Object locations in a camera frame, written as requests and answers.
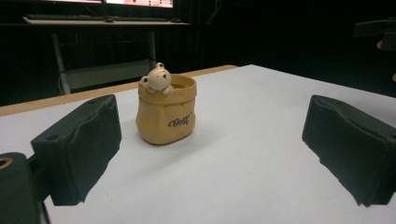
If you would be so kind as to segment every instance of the sack-shaped container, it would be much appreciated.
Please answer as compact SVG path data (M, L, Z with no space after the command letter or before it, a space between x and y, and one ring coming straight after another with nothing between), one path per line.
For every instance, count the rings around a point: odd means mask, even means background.
M195 126L196 82L191 77L172 75L168 93L152 91L139 82L136 125L141 137L155 145L180 140Z

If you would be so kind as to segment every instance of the keyboard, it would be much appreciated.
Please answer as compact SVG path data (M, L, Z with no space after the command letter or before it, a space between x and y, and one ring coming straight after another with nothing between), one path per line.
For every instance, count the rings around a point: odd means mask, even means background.
M104 17L94 16L74 16L74 15L42 15L42 14L27 14L25 18L31 21L104 21Z
M151 17L113 17L113 16L86 16L86 15L46 15L46 14L27 14L23 19L28 23L40 23L40 22L127 22L127 21L142 21L142 22L169 22L163 18L151 18Z

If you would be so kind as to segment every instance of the black background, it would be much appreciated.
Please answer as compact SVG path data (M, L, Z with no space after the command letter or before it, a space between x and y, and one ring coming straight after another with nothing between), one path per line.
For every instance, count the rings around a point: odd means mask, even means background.
M377 49L380 36L353 37L357 22L394 17L390 2L223 0L204 32L215 0L175 0L174 4L170 10L0 1L0 22L24 23L21 16L27 13L179 18L197 30L156 34L157 61L171 73L257 64L396 96L391 79L396 73L396 52ZM144 38L144 33L131 32L60 35L68 69L146 58L147 43L140 41ZM0 105L59 95L50 35L1 35L0 41Z

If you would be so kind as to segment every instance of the black foam block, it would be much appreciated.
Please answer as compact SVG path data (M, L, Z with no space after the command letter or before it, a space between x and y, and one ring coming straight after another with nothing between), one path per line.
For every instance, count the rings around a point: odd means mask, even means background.
M38 165L49 169L54 205L84 202L120 141L114 95L84 103L32 140Z
M344 102L313 95L303 140L358 204L389 202L396 190L395 128Z

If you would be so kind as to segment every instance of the teddy bear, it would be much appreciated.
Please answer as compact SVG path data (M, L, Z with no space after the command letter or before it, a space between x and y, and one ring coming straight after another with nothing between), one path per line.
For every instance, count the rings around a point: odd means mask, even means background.
M140 79L140 82L148 87L149 92L162 91L163 95L167 95L173 89L171 80L171 74L163 63L157 63L147 76Z

